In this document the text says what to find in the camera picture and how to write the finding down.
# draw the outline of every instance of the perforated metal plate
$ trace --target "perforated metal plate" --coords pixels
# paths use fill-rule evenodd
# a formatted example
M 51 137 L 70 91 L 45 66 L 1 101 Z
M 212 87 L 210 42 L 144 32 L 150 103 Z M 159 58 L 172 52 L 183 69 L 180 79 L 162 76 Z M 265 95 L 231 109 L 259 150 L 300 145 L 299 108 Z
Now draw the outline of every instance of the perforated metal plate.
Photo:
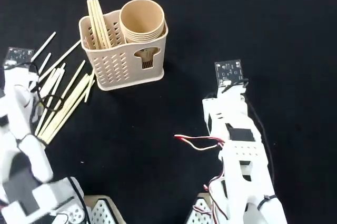
M 204 211 L 211 211 L 208 207 L 206 201 L 202 198 L 197 199 L 195 206 L 201 208 Z M 199 212 L 196 212 L 194 210 L 191 211 L 191 214 L 189 218 L 187 219 L 186 224 L 212 224 L 213 220 L 211 217 L 207 214 L 201 214 Z
M 98 200 L 91 212 L 92 224 L 117 224 L 105 200 Z

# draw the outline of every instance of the pile of chopsticks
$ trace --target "pile of chopsticks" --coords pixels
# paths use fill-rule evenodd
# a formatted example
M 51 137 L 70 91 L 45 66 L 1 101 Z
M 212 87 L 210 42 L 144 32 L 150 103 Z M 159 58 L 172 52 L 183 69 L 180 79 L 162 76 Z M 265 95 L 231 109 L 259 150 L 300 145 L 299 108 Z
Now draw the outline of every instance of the pile of chopsticks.
M 93 33 L 95 49 L 111 48 L 109 34 L 106 29 L 106 24 L 102 9 L 98 0 L 87 0 L 88 12 Z
M 41 51 L 46 47 L 46 45 L 51 41 L 53 36 L 56 33 L 54 32 L 50 38 L 43 44 L 43 46 L 37 51 L 37 53 L 32 57 L 31 61 L 35 60 L 35 58 L 41 53 Z M 48 60 L 51 57 L 51 53 L 47 55 L 43 63 L 41 64 L 41 67 L 39 68 L 38 72 L 40 74 L 39 78 L 39 84 L 44 81 L 44 85 L 39 90 L 40 96 L 46 97 L 48 94 L 55 95 L 57 92 L 57 89 L 62 81 L 62 78 L 65 73 L 65 66 L 66 63 L 63 63 L 61 67 L 58 67 L 58 65 L 65 59 L 66 56 L 68 56 L 79 44 L 81 41 L 78 41 L 75 43 L 65 54 L 63 54 L 48 70 L 43 72 Z M 80 82 L 75 86 L 74 83 L 76 79 L 78 78 L 83 66 L 85 64 L 85 60 L 82 61 L 82 63 L 77 68 L 75 74 L 71 78 L 70 82 L 66 86 L 66 88 L 63 90 L 62 95 L 60 96 L 63 100 L 63 107 L 61 108 L 61 100 L 58 100 L 56 105 L 54 107 L 51 107 L 52 101 L 54 98 L 53 96 L 49 97 L 47 100 L 44 100 L 46 106 L 48 108 L 51 108 L 53 111 L 48 111 L 47 108 L 43 110 L 42 116 L 40 117 L 38 121 L 38 125 L 35 130 L 35 135 L 46 142 L 46 144 L 49 144 L 55 135 L 59 132 L 59 130 L 62 128 L 62 126 L 66 123 L 70 115 L 74 112 L 76 107 L 80 104 L 80 102 L 83 100 L 84 96 L 88 96 L 90 92 L 91 86 L 94 84 L 93 76 L 85 74 Z M 35 87 L 34 84 L 30 86 L 30 89 L 32 90 Z

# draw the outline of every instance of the paper cup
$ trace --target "paper cup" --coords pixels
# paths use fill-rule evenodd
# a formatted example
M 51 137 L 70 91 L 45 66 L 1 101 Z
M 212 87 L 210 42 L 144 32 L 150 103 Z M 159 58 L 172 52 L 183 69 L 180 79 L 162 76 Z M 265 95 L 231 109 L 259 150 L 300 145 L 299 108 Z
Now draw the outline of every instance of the paper cup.
M 126 38 L 135 42 L 149 42 L 164 29 L 164 11 L 152 0 L 133 0 L 120 13 L 120 26 Z

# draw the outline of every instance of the red wire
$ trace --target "red wire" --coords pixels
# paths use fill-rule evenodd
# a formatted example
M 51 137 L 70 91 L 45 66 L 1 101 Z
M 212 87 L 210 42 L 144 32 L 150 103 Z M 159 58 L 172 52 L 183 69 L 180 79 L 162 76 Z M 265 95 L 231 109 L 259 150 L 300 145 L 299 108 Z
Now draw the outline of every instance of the red wire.
M 184 136 L 184 135 L 174 135 L 175 138 L 185 138 L 185 139 L 214 139 L 217 140 L 218 142 L 225 143 L 225 141 L 221 138 L 214 137 L 214 136 L 197 136 L 197 137 L 192 137 L 192 136 Z

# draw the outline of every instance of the circuit board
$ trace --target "circuit board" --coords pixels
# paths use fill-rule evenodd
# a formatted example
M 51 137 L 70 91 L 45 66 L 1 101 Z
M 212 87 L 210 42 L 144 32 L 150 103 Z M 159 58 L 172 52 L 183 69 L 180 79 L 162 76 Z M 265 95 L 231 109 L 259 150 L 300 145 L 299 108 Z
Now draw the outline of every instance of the circuit board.
M 215 63 L 218 87 L 225 87 L 243 79 L 241 61 L 229 60 Z
M 30 62 L 34 50 L 9 47 L 4 61 L 4 68 L 17 65 L 24 62 Z M 29 68 L 29 64 L 20 65 L 18 67 Z

